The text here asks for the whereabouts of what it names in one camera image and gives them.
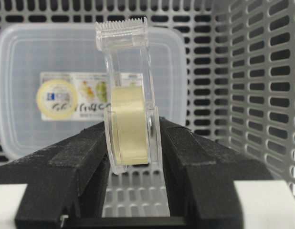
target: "translucent storage box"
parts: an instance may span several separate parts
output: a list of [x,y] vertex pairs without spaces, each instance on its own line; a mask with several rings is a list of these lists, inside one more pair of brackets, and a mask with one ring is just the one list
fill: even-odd
[[[188,94],[179,96],[187,100],[186,126],[265,162],[295,195],[295,0],[41,0],[22,7],[0,5],[0,27],[141,16],[149,25],[182,32],[188,75],[181,81],[188,82]],[[168,215],[166,206],[161,171],[133,167],[109,179],[106,216]]]
[[[159,113],[183,124],[186,63],[181,35],[179,31],[151,28],[149,40]],[[136,57],[136,53],[126,52],[121,72],[136,72],[136,66],[132,65]],[[0,139],[10,159],[32,153],[103,120],[101,117],[87,121],[43,120],[36,94],[41,74],[52,72],[106,75],[104,55],[96,49],[92,24],[19,24],[0,33]]]

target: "clear plastic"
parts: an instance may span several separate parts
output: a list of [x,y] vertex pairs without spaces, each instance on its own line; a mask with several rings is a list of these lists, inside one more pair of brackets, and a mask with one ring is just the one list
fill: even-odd
[[[159,127],[158,108],[155,106],[153,78],[151,74],[151,59],[148,48],[147,20],[127,20],[96,23],[96,46],[105,55],[105,63],[109,76],[108,91],[113,91],[122,85],[121,59],[125,50],[132,50],[137,55],[137,73],[142,75],[142,92],[144,103],[144,119],[147,144],[147,162],[153,168],[162,168],[162,151]],[[105,132],[108,156],[115,174],[125,172],[127,165],[120,154],[122,137],[119,137],[119,121],[109,107],[104,112]]]

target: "transparent tape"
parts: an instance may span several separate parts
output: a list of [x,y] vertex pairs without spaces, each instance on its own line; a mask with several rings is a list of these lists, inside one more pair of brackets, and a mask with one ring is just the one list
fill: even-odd
[[[96,46],[105,55],[111,105],[104,112],[108,156],[115,174],[127,166],[162,168],[158,108],[148,49],[147,20],[96,23]],[[136,58],[125,60],[126,53]],[[125,61],[131,69],[125,69]],[[123,73],[142,76],[140,85],[124,85]]]

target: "plastic container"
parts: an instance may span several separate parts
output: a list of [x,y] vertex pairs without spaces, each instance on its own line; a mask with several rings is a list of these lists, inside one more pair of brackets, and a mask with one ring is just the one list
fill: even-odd
[[[149,29],[155,100],[160,116],[185,124],[186,63],[181,36]],[[132,70],[132,53],[121,67]],[[0,141],[10,159],[32,153],[96,121],[43,121],[35,97],[41,72],[105,73],[92,24],[17,24],[0,33]]]

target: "white surface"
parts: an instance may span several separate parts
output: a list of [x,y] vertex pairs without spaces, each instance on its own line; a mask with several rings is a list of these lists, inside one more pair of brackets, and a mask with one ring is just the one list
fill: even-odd
[[[181,36],[150,28],[150,54],[159,115],[185,124],[186,58]],[[136,58],[125,52],[122,72],[136,72]],[[16,159],[79,133],[93,122],[41,120],[35,96],[41,72],[105,72],[95,47],[93,24],[16,24],[0,33],[0,141]]]
[[295,199],[285,181],[235,181],[244,229],[295,229]]
[[15,229],[15,217],[27,184],[0,185],[0,229]]

